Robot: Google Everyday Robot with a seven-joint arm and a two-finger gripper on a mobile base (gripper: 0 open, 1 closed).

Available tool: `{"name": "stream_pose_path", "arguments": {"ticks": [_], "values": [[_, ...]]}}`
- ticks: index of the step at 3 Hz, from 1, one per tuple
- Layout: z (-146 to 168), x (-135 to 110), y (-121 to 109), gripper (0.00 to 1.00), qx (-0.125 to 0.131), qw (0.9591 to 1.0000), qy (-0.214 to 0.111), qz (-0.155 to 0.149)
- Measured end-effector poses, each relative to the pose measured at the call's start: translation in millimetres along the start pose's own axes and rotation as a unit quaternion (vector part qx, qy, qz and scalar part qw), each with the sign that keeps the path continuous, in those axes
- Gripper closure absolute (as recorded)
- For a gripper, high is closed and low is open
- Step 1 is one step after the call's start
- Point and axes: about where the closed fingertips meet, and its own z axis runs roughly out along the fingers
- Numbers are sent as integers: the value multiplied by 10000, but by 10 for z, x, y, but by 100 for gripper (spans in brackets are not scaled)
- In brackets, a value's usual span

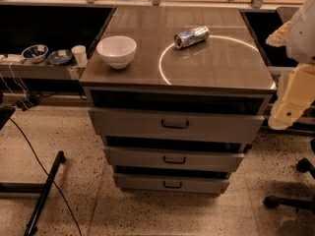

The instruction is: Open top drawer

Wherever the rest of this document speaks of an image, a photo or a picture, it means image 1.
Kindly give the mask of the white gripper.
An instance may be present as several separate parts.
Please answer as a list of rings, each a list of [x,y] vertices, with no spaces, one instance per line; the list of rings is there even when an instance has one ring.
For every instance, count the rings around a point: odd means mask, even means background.
[[[285,46],[290,22],[271,33],[266,43],[274,47]],[[291,73],[280,76],[274,103],[268,120],[273,130],[290,127],[315,100],[315,65],[299,64]]]

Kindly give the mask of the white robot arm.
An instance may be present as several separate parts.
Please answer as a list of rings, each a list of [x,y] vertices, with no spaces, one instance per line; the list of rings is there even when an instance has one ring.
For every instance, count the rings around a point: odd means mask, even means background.
[[[268,36],[266,43],[284,46],[286,56],[298,63],[291,72],[281,74],[278,99],[268,120],[270,128],[284,130],[315,101],[315,0],[306,0],[288,22]]]

